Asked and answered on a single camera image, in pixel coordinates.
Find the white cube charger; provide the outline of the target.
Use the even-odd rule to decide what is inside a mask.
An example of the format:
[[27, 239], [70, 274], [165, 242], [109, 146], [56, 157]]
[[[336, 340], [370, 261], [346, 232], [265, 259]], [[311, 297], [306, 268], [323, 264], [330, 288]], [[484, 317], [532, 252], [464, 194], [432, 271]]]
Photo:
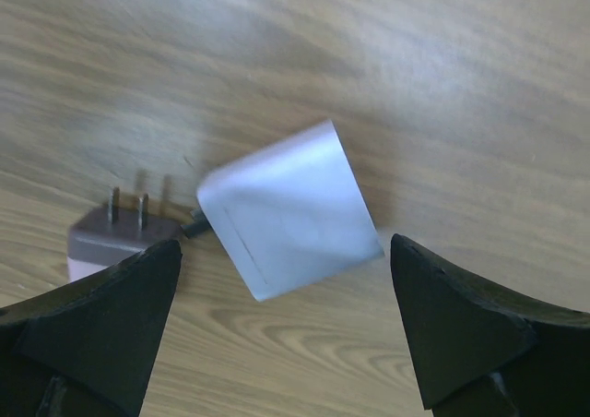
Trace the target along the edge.
[[259, 302], [384, 253], [330, 120], [217, 168], [195, 195]]

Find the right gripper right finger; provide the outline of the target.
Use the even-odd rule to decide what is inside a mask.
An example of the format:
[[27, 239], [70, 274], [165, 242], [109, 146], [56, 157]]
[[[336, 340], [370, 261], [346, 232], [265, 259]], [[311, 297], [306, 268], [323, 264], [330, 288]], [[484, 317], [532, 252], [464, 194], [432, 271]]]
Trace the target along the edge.
[[423, 406], [435, 416], [586, 416], [589, 315], [391, 240], [395, 296]]

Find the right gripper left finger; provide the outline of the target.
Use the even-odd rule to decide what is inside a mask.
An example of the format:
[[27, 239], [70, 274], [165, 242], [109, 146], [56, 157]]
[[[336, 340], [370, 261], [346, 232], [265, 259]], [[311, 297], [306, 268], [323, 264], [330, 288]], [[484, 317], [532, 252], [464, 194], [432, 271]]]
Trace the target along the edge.
[[137, 416], [176, 292], [175, 239], [1, 309], [4, 416]]

